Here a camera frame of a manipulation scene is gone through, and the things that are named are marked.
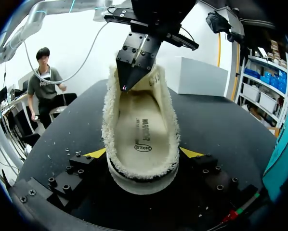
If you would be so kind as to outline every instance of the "shoe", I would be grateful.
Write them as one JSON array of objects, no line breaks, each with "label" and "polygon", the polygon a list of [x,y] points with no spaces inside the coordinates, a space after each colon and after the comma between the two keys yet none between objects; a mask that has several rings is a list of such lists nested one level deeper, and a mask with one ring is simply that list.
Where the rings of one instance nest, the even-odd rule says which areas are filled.
[{"label": "shoe", "polygon": [[109,171],[122,189],[152,194],[170,185],[180,135],[162,67],[154,65],[128,92],[120,91],[117,69],[110,69],[102,137]]}]

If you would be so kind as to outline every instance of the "fleece lining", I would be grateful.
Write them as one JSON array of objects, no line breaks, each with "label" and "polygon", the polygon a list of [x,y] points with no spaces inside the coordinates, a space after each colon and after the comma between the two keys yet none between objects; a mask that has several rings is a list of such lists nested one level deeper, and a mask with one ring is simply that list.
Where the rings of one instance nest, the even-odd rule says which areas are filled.
[{"label": "fleece lining", "polygon": [[162,67],[154,65],[151,72],[143,77],[132,89],[131,92],[140,92],[148,90],[156,100],[164,126],[167,132],[166,145],[168,145],[168,155],[157,166],[137,171],[136,168],[122,164],[117,156],[115,131],[119,120],[119,101],[126,93],[121,93],[119,89],[118,73],[115,67],[110,68],[110,76],[107,84],[107,94],[105,96],[105,105],[103,109],[102,137],[104,139],[107,158],[110,158],[115,168],[129,179],[148,180],[155,177],[164,176],[167,172],[174,170],[178,166],[180,141],[179,126],[177,116],[172,107],[172,100],[168,90],[165,71]]}]

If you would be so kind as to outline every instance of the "white fleece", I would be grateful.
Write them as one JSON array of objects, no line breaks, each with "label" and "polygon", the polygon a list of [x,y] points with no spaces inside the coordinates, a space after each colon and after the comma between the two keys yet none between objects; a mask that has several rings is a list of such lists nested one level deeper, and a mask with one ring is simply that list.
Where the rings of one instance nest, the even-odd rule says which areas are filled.
[{"label": "white fleece", "polygon": [[172,107],[172,99],[170,97],[170,92],[165,80],[165,71],[162,67],[154,65],[150,73],[145,77],[153,77],[158,75],[160,77],[161,85],[161,101],[158,104],[163,106],[162,115],[165,123],[167,125],[167,131],[169,135],[169,155],[164,160],[162,165],[157,168],[147,170],[145,174],[139,174],[136,171],[131,171],[127,169],[120,160],[117,158],[116,148],[115,148],[115,135],[114,131],[118,121],[118,103],[120,97],[119,82],[117,76],[116,67],[110,68],[110,76],[107,83],[107,94],[105,96],[105,105],[103,108],[103,124],[102,124],[102,137],[104,139],[107,157],[110,158],[115,165],[116,169],[123,173],[127,178],[137,178],[137,179],[152,179],[156,176],[163,176],[168,171],[175,169],[178,166],[179,161],[179,126],[177,123],[177,116]]}]

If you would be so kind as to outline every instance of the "shelf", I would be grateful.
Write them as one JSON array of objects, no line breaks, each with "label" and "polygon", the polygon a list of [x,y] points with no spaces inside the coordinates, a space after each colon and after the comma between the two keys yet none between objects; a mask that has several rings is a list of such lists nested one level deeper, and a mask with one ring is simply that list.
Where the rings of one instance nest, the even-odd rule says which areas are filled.
[{"label": "shelf", "polygon": [[281,71],[284,71],[285,73],[288,72],[288,70],[286,68],[281,67],[281,66],[279,66],[279,65],[277,65],[277,64],[275,64],[273,62],[270,62],[270,61],[268,61],[266,59],[262,59],[262,58],[251,56],[251,55],[249,55],[248,57],[249,57],[249,59],[252,62],[258,63],[258,64],[260,64],[262,66],[265,66],[265,67],[268,67],[270,69],[274,69],[274,70],[277,70],[277,71],[281,70]]},{"label": "shelf", "polygon": [[256,77],[253,77],[253,76],[250,76],[250,75],[247,75],[247,74],[245,74],[245,73],[243,74],[243,76],[244,76],[244,77],[247,77],[247,78],[249,78],[249,79],[251,79],[251,80],[253,80],[253,81],[255,81],[255,82],[259,83],[259,84],[262,84],[262,85],[264,85],[265,87],[268,87],[269,89],[273,90],[274,92],[278,93],[278,94],[281,95],[283,98],[285,98],[285,94],[284,94],[283,92],[279,91],[277,88],[271,86],[270,84],[265,83],[264,81],[261,81],[260,79],[258,79],[258,78],[256,78]]},{"label": "shelf", "polygon": [[254,105],[256,105],[257,107],[261,108],[263,111],[265,111],[272,119],[274,119],[275,121],[278,121],[278,117],[275,116],[274,114],[268,112],[265,108],[263,108],[258,102],[254,102],[253,100],[251,100],[250,98],[248,98],[247,96],[245,96],[243,93],[239,94],[241,97],[245,98],[246,100],[250,101],[251,103],[253,103]]}]

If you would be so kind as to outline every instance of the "black work table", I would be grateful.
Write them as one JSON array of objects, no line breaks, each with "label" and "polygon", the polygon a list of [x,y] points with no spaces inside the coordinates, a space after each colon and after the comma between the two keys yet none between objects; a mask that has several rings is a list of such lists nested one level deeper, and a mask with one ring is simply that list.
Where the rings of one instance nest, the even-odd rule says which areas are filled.
[{"label": "black work table", "polygon": [[[262,188],[262,175],[275,144],[269,130],[226,98],[170,92],[180,125],[181,147],[216,157],[222,169],[239,178],[240,188],[249,184]],[[103,148],[105,93],[106,80],[102,80],[73,101],[38,140],[17,181],[34,177],[47,186],[48,178],[64,171],[76,151],[86,154]],[[101,179],[99,184],[71,214],[96,225],[126,230],[174,230],[187,227],[190,220],[205,221],[202,207],[206,205],[192,192],[188,183],[192,176],[183,174],[180,166],[168,188],[138,196],[119,188],[105,164],[104,171],[96,176]],[[186,208],[191,202],[199,207]]]}]

